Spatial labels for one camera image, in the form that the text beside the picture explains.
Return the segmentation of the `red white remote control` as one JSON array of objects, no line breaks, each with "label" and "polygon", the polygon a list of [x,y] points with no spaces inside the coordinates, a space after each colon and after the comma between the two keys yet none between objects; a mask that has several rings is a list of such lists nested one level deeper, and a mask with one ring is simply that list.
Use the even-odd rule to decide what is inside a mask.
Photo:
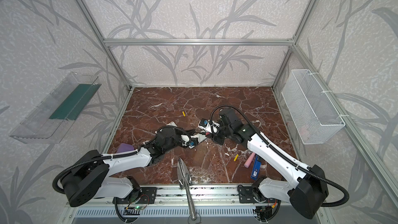
[{"label": "red white remote control", "polygon": [[199,139],[199,144],[202,143],[207,139],[206,133],[198,133],[194,136],[191,136],[191,138],[198,138]]}]

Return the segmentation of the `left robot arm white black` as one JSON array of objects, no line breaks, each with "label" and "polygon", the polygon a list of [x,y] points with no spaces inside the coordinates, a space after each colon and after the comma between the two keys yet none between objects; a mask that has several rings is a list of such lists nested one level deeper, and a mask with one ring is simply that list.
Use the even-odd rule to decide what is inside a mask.
[{"label": "left robot arm white black", "polygon": [[52,182],[53,189],[66,195],[71,207],[91,199],[126,198],[135,189],[132,179],[114,178],[117,173],[144,168],[160,162],[176,147],[187,148],[193,143],[195,130],[172,125],[160,127],[155,137],[134,151],[100,154],[88,151],[74,165],[60,172]]}]

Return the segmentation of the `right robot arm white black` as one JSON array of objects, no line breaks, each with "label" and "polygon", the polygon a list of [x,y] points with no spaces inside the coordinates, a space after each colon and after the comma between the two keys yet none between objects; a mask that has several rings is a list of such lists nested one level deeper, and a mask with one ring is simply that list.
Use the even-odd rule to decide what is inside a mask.
[{"label": "right robot arm white black", "polygon": [[199,128],[209,133],[217,144],[226,139],[240,144],[276,169],[283,181],[259,178],[252,189],[259,202],[273,198],[289,202],[307,219],[312,219],[321,207],[337,207],[349,200],[349,192],[341,185],[325,178],[322,168],[312,167],[293,158],[275,145],[238,108],[221,105],[219,120],[201,119]]}]

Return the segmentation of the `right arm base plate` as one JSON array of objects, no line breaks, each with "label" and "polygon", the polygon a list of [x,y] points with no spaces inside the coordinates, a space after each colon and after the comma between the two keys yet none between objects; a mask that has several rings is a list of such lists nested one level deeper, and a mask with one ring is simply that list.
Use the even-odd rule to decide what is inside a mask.
[{"label": "right arm base plate", "polygon": [[237,187],[238,198],[240,203],[266,203],[266,204],[279,204],[280,200],[274,198],[266,198],[260,191],[253,190],[251,186],[238,185]]}]

